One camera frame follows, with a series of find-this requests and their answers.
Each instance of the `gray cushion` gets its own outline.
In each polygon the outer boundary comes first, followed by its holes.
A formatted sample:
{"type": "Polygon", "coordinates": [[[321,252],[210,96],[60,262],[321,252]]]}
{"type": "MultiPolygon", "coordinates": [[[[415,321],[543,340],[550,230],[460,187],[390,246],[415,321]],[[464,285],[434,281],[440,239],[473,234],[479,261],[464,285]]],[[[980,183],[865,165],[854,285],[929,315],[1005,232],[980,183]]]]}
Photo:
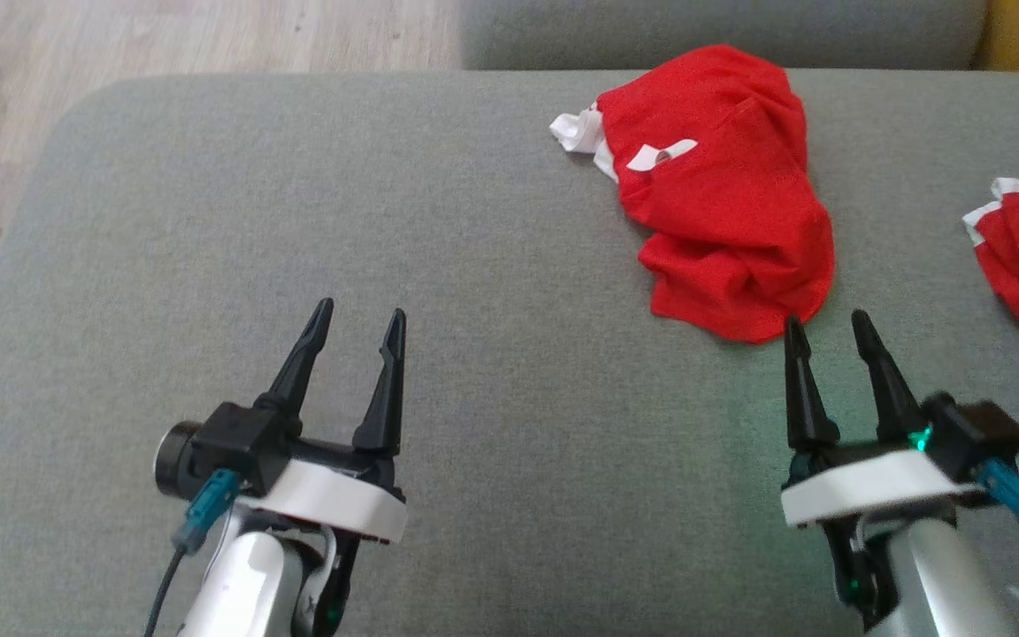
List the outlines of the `gray cushion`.
{"type": "Polygon", "coordinates": [[[728,42],[788,67],[962,69],[985,0],[466,0],[474,69],[650,68],[728,42]]]}
{"type": "MultiPolygon", "coordinates": [[[[344,634],[857,634],[823,536],[782,523],[780,344],[648,314],[646,233],[546,129],[634,75],[162,77],[70,112],[0,246],[0,634],[141,632],[183,512],[159,436],[263,390],[325,295],[320,438],[410,315],[412,519],[358,561],[344,634]]],[[[873,435],[860,306],[917,392],[1019,419],[1019,329],[959,220],[1019,176],[1019,75],[792,79],[836,228],[808,326],[832,415],[873,435]]],[[[1007,513],[962,529],[1019,585],[1007,513]]]]}

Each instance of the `crumpled red fabric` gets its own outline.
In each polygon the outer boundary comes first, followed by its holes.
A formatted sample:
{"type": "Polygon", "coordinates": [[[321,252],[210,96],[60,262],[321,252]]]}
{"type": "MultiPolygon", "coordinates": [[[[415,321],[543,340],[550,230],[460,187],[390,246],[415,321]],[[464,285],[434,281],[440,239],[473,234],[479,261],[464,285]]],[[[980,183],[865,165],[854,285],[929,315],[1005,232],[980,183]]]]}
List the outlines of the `crumpled red fabric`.
{"type": "Polygon", "coordinates": [[[763,342],[811,319],[833,284],[828,211],[808,181],[804,108],[781,67],[728,45],[697,49],[599,96],[620,200],[654,229],[640,262],[654,314],[763,342]],[[694,149],[650,170],[644,145],[694,149]]]}

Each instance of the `camera lens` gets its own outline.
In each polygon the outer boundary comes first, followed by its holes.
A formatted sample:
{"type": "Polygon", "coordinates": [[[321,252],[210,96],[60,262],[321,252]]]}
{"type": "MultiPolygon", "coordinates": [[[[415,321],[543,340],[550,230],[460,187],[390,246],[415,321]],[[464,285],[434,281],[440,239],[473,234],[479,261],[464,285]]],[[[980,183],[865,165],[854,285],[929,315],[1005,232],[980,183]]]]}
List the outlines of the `camera lens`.
{"type": "Polygon", "coordinates": [[[182,499],[194,495],[191,493],[194,478],[187,472],[187,465],[191,464],[192,439],[202,426],[202,423],[186,420],[171,427],[159,440],[153,472],[160,493],[182,499]]]}

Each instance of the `blue cable connector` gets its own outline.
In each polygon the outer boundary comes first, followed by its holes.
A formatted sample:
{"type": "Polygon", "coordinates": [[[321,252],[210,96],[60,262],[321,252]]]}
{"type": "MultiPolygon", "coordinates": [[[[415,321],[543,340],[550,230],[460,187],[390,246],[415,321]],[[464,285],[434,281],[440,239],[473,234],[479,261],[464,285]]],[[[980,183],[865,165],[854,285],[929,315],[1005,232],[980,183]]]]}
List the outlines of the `blue cable connector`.
{"type": "Polygon", "coordinates": [[[199,489],[199,495],[191,500],[186,508],[186,520],[175,529],[171,535],[171,543],[176,549],[182,549],[187,555],[194,555],[203,547],[207,533],[221,518],[223,513],[230,511],[238,491],[242,491],[243,480],[230,469],[215,469],[211,479],[199,489]]]}
{"type": "Polygon", "coordinates": [[[977,467],[977,481],[998,502],[1005,505],[1019,523],[1019,475],[1000,459],[983,461],[977,467]]]}

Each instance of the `green led light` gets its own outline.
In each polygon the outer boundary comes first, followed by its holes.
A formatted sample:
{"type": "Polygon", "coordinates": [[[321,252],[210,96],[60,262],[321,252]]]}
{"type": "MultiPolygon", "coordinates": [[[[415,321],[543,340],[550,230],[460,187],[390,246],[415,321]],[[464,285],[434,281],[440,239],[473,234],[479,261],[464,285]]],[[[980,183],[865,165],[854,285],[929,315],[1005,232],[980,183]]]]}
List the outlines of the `green led light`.
{"type": "Polygon", "coordinates": [[[334,603],[325,612],[325,621],[331,628],[338,626],[342,617],[344,617],[344,604],[334,603]]]}
{"type": "Polygon", "coordinates": [[[907,438],[910,439],[910,446],[917,448],[919,452],[926,452],[926,443],[929,442],[932,432],[934,432],[933,427],[926,427],[925,430],[920,432],[907,434],[907,438]]]}
{"type": "Polygon", "coordinates": [[[858,600],[858,598],[860,598],[860,581],[851,580],[848,582],[848,589],[845,595],[845,600],[847,601],[847,603],[852,604],[855,603],[855,600],[858,600]]]}

